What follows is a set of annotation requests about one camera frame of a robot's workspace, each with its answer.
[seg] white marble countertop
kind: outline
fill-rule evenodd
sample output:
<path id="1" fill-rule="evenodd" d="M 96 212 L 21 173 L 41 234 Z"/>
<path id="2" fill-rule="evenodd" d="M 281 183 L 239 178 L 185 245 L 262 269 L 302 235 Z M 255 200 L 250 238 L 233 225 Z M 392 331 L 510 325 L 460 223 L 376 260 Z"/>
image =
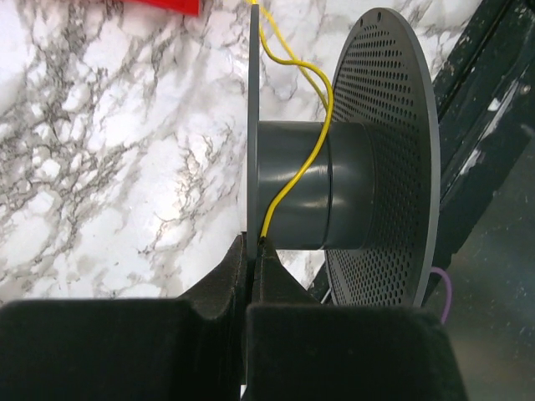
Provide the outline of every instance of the white marble countertop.
<path id="1" fill-rule="evenodd" d="M 332 77 L 373 7 L 400 11 L 436 75 L 479 0 L 272 0 L 296 54 Z M 174 297 L 240 231 L 249 8 L 0 0 L 0 303 Z M 283 54 L 274 38 L 273 51 Z M 296 68 L 262 56 L 261 118 L 321 120 Z M 282 252 L 307 285 L 323 261 Z"/>

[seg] red object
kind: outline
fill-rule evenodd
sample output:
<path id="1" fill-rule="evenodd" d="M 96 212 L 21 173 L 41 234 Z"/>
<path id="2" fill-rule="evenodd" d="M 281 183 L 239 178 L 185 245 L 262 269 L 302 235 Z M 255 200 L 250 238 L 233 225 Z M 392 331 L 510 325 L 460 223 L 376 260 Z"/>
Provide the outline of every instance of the red object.
<path id="1" fill-rule="evenodd" d="M 169 8 L 183 14 L 199 15 L 201 12 L 201 0 L 140 0 L 143 3 Z"/>

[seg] yellow cord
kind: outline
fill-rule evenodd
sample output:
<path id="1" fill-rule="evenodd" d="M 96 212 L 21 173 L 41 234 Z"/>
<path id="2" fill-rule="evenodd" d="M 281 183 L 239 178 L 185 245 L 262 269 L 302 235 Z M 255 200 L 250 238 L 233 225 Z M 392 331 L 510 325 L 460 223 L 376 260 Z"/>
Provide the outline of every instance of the yellow cord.
<path id="1" fill-rule="evenodd" d="M 247 0 L 250 4 L 257 4 L 257 0 Z M 271 219 L 273 217 L 273 213 L 275 209 L 277 208 L 280 201 L 288 194 L 289 191 L 292 190 L 292 188 L 298 183 L 298 181 L 303 177 L 304 173 L 308 170 L 310 165 L 314 162 L 316 157 L 318 156 L 319 151 L 321 150 L 322 146 L 324 145 L 325 138 L 327 138 L 327 133 L 329 132 L 329 126 L 331 122 L 331 118 L 333 116 L 333 105 L 334 105 L 334 95 L 333 95 L 333 87 L 331 86 L 331 83 L 329 82 L 329 79 L 327 78 L 327 75 L 316 67 L 315 65 L 311 63 L 306 63 L 304 61 L 298 60 L 295 55 L 292 52 L 292 49 L 286 44 L 286 42 L 283 39 L 283 36 L 280 34 L 277 28 L 277 24 L 273 20 L 273 17 L 271 14 L 262 6 L 260 6 L 262 10 L 262 14 L 267 18 L 269 23 L 273 27 L 273 31 L 277 35 L 277 38 L 283 45 L 283 47 L 286 49 L 287 53 L 290 55 L 292 60 L 283 60 L 277 56 L 275 56 L 271 49 L 268 47 L 268 41 L 266 40 L 266 35 L 264 34 L 262 27 L 259 29 L 260 33 L 260 41 L 262 42 L 262 46 L 268 55 L 268 57 L 273 60 L 276 63 L 282 64 L 282 65 L 297 65 L 299 66 L 299 69 L 301 69 L 301 72 L 303 75 L 307 78 L 307 80 L 313 85 L 314 89 L 320 96 L 322 103 L 324 104 L 327 112 L 325 115 L 325 122 L 324 126 L 321 130 L 321 133 L 318 137 L 318 142 L 316 142 L 316 145 L 314 146 L 314 149 L 312 150 L 312 153 L 310 156 L 306 159 L 304 164 L 301 166 L 299 171 L 296 173 L 296 175 L 280 190 L 280 192 L 275 196 L 272 200 L 272 202 L 269 204 L 269 207 L 267 208 L 266 216 L 264 218 L 264 222 L 262 225 L 262 230 L 260 231 L 260 237 L 265 237 L 268 234 L 269 230 L 269 224 L 271 223 Z M 309 69 L 310 71 L 313 71 L 316 73 L 319 78 L 324 82 L 325 88 L 327 89 L 327 98 L 328 100 L 325 100 L 324 95 L 321 93 L 321 90 L 319 89 L 318 85 L 313 81 L 313 79 L 308 75 L 308 73 L 305 71 L 305 69 Z"/>
<path id="2" fill-rule="evenodd" d="M 249 4 L 258 4 L 257 0 L 246 0 Z M 260 12 L 262 15 L 267 19 L 269 24 L 271 25 L 271 28 L 273 32 L 275 33 L 275 36 L 277 37 L 278 41 L 282 44 L 284 50 L 286 50 L 286 53 L 293 61 L 299 61 L 295 53 L 292 51 L 292 49 L 288 46 L 286 43 L 286 40 L 284 39 L 283 35 L 281 34 L 281 31 L 278 29 L 277 23 L 275 23 L 275 20 L 273 19 L 273 16 L 271 13 L 262 5 L 258 4 L 260 7 Z M 316 82 L 312 79 L 312 77 L 307 73 L 307 70 L 304 66 L 295 64 L 299 67 L 299 70 L 303 74 L 303 76 L 307 79 L 307 81 L 312 85 L 316 93 L 318 94 L 319 98 L 321 99 L 321 103 L 324 105 L 325 110 L 327 110 L 327 99 L 325 98 L 324 94 L 322 93 L 319 86 L 316 84 Z"/>

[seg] gray cylinder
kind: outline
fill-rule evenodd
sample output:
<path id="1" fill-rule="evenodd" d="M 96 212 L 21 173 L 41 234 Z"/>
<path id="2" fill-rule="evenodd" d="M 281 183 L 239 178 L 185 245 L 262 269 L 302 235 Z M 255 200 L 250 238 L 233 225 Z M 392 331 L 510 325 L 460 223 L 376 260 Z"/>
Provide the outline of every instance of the gray cylinder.
<path id="1" fill-rule="evenodd" d="M 256 165 L 247 191 L 257 193 L 259 235 L 266 211 L 312 152 L 321 123 L 260 121 Z M 333 122 L 318 157 L 280 202 L 268 236 L 278 249 L 358 249 L 369 230 L 374 160 L 362 124 Z"/>

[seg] gray spool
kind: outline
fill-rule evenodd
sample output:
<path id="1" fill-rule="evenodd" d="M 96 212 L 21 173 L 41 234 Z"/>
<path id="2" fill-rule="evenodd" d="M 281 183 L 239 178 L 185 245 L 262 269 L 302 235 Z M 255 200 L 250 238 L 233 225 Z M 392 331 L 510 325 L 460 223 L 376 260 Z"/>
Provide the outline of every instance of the gray spool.
<path id="1" fill-rule="evenodd" d="M 297 172 L 321 124 L 258 122 L 258 10 L 249 64 L 247 257 L 269 202 Z M 431 77 L 395 11 L 354 26 L 334 75 L 334 117 L 311 169 L 275 210 L 279 249 L 324 249 L 334 301 L 419 306 L 438 221 L 440 154 Z"/>

